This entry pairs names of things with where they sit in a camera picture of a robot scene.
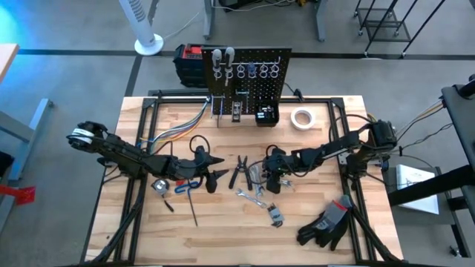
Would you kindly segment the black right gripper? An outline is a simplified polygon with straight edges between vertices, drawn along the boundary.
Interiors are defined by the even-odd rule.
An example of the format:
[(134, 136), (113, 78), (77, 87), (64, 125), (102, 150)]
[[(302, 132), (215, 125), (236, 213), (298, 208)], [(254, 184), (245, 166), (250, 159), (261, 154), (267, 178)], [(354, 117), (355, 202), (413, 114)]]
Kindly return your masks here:
[(267, 178), (266, 189), (273, 194), (281, 192), (281, 177), (286, 174), (291, 174), (298, 165), (298, 157), (296, 154), (287, 154), (284, 150), (277, 146), (271, 146), (271, 153), (266, 156), (262, 166), (266, 168), (263, 170), (261, 177)]

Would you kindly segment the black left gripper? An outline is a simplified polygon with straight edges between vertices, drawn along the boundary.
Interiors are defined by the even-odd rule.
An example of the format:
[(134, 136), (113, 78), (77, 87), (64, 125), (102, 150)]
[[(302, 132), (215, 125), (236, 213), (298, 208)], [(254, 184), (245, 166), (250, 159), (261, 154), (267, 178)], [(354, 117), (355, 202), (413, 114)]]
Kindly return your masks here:
[(214, 171), (214, 174), (212, 174), (209, 166), (223, 161), (222, 158), (211, 156), (202, 145), (199, 145), (194, 151), (193, 160), (180, 159), (177, 161), (175, 176), (181, 179), (204, 178), (206, 180), (206, 190), (213, 194), (217, 188), (217, 179), (227, 174), (229, 170)]

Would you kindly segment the black wire stripper pliers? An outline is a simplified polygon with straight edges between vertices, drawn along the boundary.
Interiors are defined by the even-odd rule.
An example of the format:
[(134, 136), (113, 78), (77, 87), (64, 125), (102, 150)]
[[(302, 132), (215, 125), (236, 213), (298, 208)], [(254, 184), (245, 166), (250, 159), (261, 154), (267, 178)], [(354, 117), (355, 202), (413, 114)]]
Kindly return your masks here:
[(239, 173), (244, 173), (246, 176), (246, 184), (249, 191), (252, 190), (252, 180), (250, 176), (249, 168), (247, 167), (248, 156), (245, 156), (244, 159), (241, 159), (240, 156), (237, 157), (237, 166), (233, 172), (232, 178), (229, 182), (229, 189), (233, 189), (235, 185), (235, 181), (238, 177)]

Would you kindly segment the blue T-handle hex key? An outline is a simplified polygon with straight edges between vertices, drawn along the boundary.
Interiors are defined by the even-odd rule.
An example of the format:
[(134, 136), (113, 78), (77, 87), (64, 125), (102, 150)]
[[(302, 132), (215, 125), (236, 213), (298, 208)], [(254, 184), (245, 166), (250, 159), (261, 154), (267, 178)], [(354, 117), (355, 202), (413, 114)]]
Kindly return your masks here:
[(200, 187), (200, 183), (199, 182), (190, 182), (189, 180), (187, 181), (187, 183), (183, 183), (182, 185), (178, 185), (175, 189), (174, 189), (174, 192), (176, 194), (184, 194), (186, 193), (187, 197), (188, 197), (188, 200), (189, 200), (189, 204), (190, 204), (190, 208), (191, 208), (191, 213), (192, 213), (192, 216), (193, 216), (193, 219), (194, 219), (194, 224), (196, 227), (198, 227), (198, 223), (197, 223), (197, 218), (196, 218), (196, 214), (194, 212), (194, 206), (193, 206), (193, 202), (192, 202), (192, 199), (191, 199), (191, 191), (194, 190), (194, 189), (197, 189)]

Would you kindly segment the grey hex key set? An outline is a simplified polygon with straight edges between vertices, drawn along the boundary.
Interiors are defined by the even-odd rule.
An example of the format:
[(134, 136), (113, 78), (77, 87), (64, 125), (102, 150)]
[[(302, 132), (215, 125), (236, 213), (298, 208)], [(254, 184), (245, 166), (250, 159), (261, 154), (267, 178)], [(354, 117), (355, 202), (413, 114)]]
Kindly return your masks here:
[(267, 208), (268, 214), (272, 220), (272, 226), (276, 228), (280, 228), (283, 223), (284, 223), (284, 216), (280, 212), (279, 208), (272, 203), (268, 208)]

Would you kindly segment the grey tape measure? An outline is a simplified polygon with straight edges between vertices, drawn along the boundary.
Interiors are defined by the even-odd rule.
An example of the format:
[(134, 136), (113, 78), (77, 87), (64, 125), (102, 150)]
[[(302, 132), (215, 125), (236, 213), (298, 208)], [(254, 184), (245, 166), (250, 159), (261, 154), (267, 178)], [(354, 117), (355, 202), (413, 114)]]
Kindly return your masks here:
[(166, 194), (170, 188), (170, 185), (166, 179), (156, 179), (152, 184), (151, 187), (162, 197), (163, 202), (165, 203), (166, 207), (169, 209), (170, 212), (174, 213), (174, 209), (166, 200)]

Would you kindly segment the grey handle screwdriver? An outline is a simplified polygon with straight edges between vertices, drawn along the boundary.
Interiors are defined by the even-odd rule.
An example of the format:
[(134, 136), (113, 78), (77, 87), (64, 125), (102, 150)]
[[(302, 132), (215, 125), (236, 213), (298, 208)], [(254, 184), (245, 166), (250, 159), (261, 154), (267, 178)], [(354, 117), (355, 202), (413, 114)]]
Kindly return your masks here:
[(233, 47), (227, 47), (225, 51), (226, 57), (226, 65), (225, 65), (225, 73), (226, 73), (226, 81), (225, 86), (227, 87), (229, 84), (229, 80), (233, 77), (233, 68), (232, 63), (235, 58), (235, 49)]
[(221, 76), (221, 63), (222, 60), (222, 51), (220, 49), (214, 49), (212, 51), (212, 70), (214, 72), (214, 78), (217, 81)]

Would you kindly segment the chrome double peg hook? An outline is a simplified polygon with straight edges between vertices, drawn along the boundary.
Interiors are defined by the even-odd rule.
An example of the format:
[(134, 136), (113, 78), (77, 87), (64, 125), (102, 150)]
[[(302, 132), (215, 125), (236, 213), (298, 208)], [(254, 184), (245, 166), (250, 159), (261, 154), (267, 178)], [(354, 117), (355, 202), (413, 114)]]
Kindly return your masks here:
[(249, 91), (236, 89), (233, 101), (239, 102), (242, 109), (247, 109), (249, 106)]
[(216, 116), (216, 125), (217, 128), (220, 127), (220, 120), (223, 115), (223, 110), (224, 110), (224, 100), (226, 99), (224, 94), (215, 96), (211, 95), (211, 118), (213, 116)]

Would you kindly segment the black pegboard bin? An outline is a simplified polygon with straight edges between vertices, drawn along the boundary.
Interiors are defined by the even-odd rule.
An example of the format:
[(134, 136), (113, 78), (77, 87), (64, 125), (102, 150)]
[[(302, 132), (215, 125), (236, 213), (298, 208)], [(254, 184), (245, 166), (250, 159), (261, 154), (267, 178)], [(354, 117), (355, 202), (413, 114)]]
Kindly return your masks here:
[[(277, 111), (277, 113), (274, 116), (272, 116), (270, 112), (266, 112), (265, 108), (267, 106), (270, 106), (271, 108), (274, 108)], [(265, 110), (263, 113), (267, 113), (267, 114), (271, 115), (270, 119), (262, 119), (261, 118), (263, 113), (259, 112), (260, 107), (262, 107)], [(256, 122), (258, 127), (270, 127), (270, 128), (272, 128), (272, 127), (275, 127), (278, 124), (279, 120), (280, 120), (280, 113), (279, 113), (278, 104), (276, 104), (274, 102), (269, 102), (269, 103), (261, 103), (261, 104), (258, 104), (256, 106), (255, 122)]]

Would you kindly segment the black grey work glove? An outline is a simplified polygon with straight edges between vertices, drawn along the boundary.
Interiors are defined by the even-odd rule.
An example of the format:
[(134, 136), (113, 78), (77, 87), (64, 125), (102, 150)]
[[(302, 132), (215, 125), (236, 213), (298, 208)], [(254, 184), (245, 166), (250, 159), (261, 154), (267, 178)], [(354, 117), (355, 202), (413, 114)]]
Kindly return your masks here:
[(333, 200), (313, 226), (315, 243), (321, 248), (329, 245), (330, 250), (334, 251), (347, 231), (351, 208), (352, 203), (348, 195)]
[(316, 219), (298, 230), (296, 240), (300, 245), (307, 244), (311, 239), (318, 243), (327, 233), (328, 228), (329, 224), (325, 219)]

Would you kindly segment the black metal pegboard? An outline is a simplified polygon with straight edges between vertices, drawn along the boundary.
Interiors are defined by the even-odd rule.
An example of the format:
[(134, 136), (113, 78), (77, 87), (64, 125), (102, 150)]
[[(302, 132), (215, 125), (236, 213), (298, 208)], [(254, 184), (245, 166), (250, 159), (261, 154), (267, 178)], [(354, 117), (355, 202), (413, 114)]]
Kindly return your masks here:
[(256, 78), (256, 79), (238, 79), (234, 77), (229, 80), (226, 87), (225, 76), (222, 76), (217, 81), (214, 79), (212, 71), (212, 51), (220, 49), (222, 51), (222, 60), (226, 61), (225, 51), (226, 46), (210, 46), (202, 48), (202, 57), (206, 78), (206, 85), (211, 95), (224, 94), (223, 115), (232, 114), (232, 103), (236, 89), (249, 91), (249, 106), (247, 109), (242, 109), (242, 115), (255, 114), (255, 108), (258, 104), (270, 101), (278, 102), (281, 98), (282, 90), (284, 89), (284, 82), (286, 72), (289, 67), (289, 60), (292, 55), (292, 48), (290, 47), (233, 47), (235, 49), (234, 62), (273, 62), (281, 58), (279, 77), (273, 78)]

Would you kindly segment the white tower fan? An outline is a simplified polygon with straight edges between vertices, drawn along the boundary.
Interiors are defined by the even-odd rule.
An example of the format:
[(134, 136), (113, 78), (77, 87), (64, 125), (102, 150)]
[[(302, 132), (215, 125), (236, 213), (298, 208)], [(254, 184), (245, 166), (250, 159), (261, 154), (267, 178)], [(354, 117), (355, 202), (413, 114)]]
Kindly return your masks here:
[(125, 17), (136, 36), (134, 49), (142, 56), (153, 56), (163, 49), (164, 40), (151, 29), (141, 0), (119, 0)]

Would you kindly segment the grey metal bench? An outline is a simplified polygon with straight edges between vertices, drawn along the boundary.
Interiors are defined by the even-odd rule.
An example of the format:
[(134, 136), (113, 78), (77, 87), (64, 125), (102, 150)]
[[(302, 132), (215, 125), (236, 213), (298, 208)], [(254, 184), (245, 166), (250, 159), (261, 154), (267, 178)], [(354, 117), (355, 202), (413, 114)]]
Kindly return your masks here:
[(28, 125), (0, 111), (0, 131), (21, 141), (7, 176), (7, 185), (12, 185), (14, 189), (19, 188), (19, 180), (35, 144), (36, 136), (40, 132), (42, 121), (53, 106), (54, 103), (48, 98), (42, 99)]

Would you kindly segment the wooden table top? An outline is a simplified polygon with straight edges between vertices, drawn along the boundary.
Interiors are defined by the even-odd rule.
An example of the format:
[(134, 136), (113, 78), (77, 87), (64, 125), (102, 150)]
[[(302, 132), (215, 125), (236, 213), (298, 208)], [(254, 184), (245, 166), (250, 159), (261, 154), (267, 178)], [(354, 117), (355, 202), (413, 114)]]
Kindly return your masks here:
[(0, 84), (4, 80), (18, 52), (19, 52), (18, 44), (14, 44), (14, 43), (0, 44)]

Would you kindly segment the black aluminium table frame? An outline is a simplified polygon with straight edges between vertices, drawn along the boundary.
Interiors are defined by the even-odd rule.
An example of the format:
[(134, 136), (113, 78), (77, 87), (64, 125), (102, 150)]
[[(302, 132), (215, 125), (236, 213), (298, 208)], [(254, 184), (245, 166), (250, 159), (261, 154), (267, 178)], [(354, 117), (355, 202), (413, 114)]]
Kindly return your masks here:
[[(293, 128), (290, 115), (300, 106), (309, 108), (316, 122), (309, 131)], [(316, 147), (327, 142), (332, 119), (348, 113), (348, 128), (355, 130), (364, 124), (365, 107), (360, 96), (314, 96), (299, 102), (285, 97), (280, 106), (281, 119), (273, 128), (260, 128), (252, 116), (243, 116), (233, 123), (222, 116), (217, 128), (216, 116), (207, 113), (190, 133), (162, 148), (163, 154), (192, 158), (192, 151), (202, 145), (212, 156), (224, 159), (216, 164), (216, 171), (229, 172), (217, 182), (217, 190), (210, 194), (205, 188), (191, 191), (191, 199), (198, 227), (194, 224), (186, 193), (169, 191), (167, 202), (151, 187), (154, 181), (130, 181), (111, 173), (112, 180), (99, 190), (92, 227), (82, 255), (87, 263), (109, 243), (119, 227), (122, 209), (132, 204), (143, 191), (144, 206), (141, 218), (127, 230), (120, 254), (112, 254), (108, 265), (125, 266), (286, 266), (352, 264), (354, 248), (367, 258), (367, 244), (361, 229), (347, 232), (336, 250), (321, 248), (315, 243), (299, 245), (297, 230), (313, 221), (326, 204), (341, 196), (338, 161), (327, 160), (320, 168), (305, 177), (292, 179), (291, 188), (279, 194), (265, 192), (263, 199), (274, 203), (284, 216), (280, 228), (264, 208), (235, 194), (246, 188), (246, 178), (238, 174), (233, 189), (229, 182), (238, 163), (238, 156), (248, 156), (248, 162), (262, 159), (271, 145), (292, 151)]]

